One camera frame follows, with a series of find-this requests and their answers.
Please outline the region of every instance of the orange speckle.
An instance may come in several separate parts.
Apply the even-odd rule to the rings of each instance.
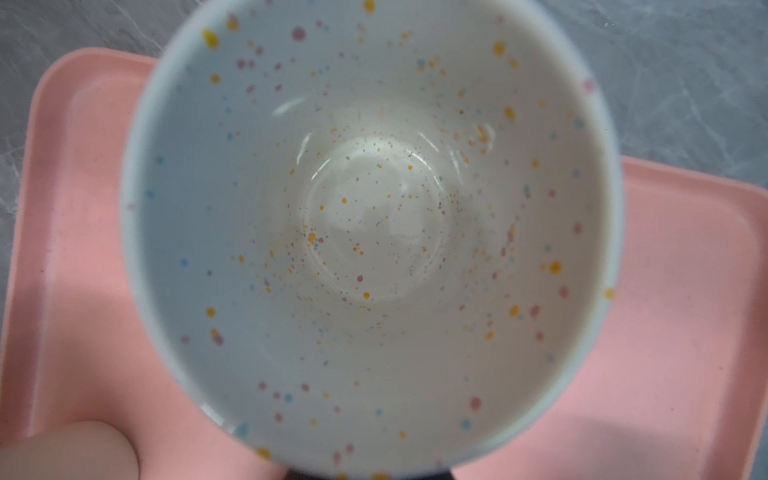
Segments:
[[[256,454],[265,460],[270,460],[272,458],[272,453],[269,449],[265,449],[264,447],[256,449]]]
[[[237,29],[240,28],[240,22],[237,21],[237,17],[231,13],[227,18],[227,28],[229,28],[231,31],[237,31]]]
[[[493,54],[497,57],[501,57],[505,51],[507,51],[507,45],[503,41],[499,40],[493,44]]]
[[[215,50],[219,46],[219,37],[210,28],[203,28],[203,39],[211,50]]]

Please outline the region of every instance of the tray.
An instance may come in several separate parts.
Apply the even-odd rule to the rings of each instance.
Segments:
[[[184,396],[128,291],[121,152],[154,64],[76,51],[31,106],[0,344],[0,445],[99,419],[142,480],[278,480]],[[768,389],[768,193],[625,159],[614,307],[571,386],[529,431],[456,480],[748,478]]]

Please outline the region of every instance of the blue speckle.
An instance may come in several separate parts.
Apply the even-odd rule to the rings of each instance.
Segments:
[[[241,423],[235,429],[235,436],[239,439],[245,439],[248,436],[248,424]]]

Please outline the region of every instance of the gray marble countertop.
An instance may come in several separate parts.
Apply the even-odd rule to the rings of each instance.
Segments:
[[[0,0],[0,310],[38,79],[81,47],[157,56],[198,3]],[[768,0],[544,4],[600,80],[623,153],[768,186]],[[767,443],[753,480],[768,480]]]

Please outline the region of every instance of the pink speckle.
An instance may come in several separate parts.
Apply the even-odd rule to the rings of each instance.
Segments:
[[[296,27],[290,34],[291,38],[296,41],[304,41],[306,38],[306,31],[301,27]]]
[[[597,88],[597,84],[595,84],[594,78],[584,80],[584,91],[587,92],[587,95],[593,94],[595,88]]]

